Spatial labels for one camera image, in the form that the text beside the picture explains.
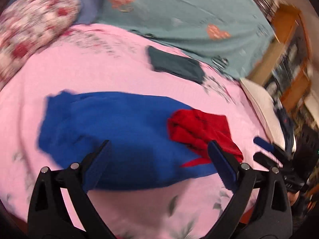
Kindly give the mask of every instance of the pink floral sheet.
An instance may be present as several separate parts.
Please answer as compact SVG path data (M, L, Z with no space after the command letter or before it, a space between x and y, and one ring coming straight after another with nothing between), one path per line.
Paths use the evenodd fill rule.
M204 112L227 116L232 139L244 161L256 167L255 136L266 139L256 114L237 82L202 64L203 85L155 72L146 47L166 47L113 26L73 26L37 52L0 93L0 198L9 211L27 220L33 186L41 167L59 169L37 147L46 96L69 89L77 93L121 91L168 96ZM90 191L98 213L119 238L201 238L214 225L232 193L218 174L143 191ZM75 226L82 228L68 194L63 194ZM248 207L256 200L253 194Z

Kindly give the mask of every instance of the teal blanket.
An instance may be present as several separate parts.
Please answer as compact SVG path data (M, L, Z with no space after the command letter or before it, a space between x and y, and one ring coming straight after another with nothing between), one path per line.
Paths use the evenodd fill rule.
M249 74L273 38L253 0L104 0L97 22L178 47L236 79Z

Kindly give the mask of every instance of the bed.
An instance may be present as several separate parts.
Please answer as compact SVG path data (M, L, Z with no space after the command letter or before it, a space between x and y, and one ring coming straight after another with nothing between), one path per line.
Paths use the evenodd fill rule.
M260 168L253 138L267 140L250 101L237 81L206 63L208 77L198 85L152 70L146 48L187 57L179 48L106 24L74 25L39 49L0 92L0 198L12 214L27 220L36 177L43 166L60 169L38 147L46 97L62 90L75 93L120 91L167 96L203 112L225 115L232 140L244 162ZM63 196L75 226L82 228L68 194ZM188 179L164 188L138 191L93 190L88 196L118 238L201 238L217 221L232 193L218 174ZM256 201L254 191L247 209Z

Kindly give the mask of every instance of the red garment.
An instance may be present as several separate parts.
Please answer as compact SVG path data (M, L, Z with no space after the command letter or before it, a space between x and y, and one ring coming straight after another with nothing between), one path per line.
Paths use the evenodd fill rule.
M168 119L168 133L171 140L187 144L188 148L201 156L183 164L191 167L211 163L208 143L216 140L227 153L233 154L238 162L244 157L232 141L226 116L214 115L199 110L178 110Z

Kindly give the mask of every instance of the folded red fabric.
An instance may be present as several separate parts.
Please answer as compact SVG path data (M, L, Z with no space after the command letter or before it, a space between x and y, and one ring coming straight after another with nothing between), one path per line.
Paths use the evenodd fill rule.
M207 147L212 140L216 140L225 152L233 154L238 162L241 163L244 159L242 152L232 141L226 116L196 109L178 110L168 119L167 127L171 140L186 144L189 149L201 156L181 167L211 163Z

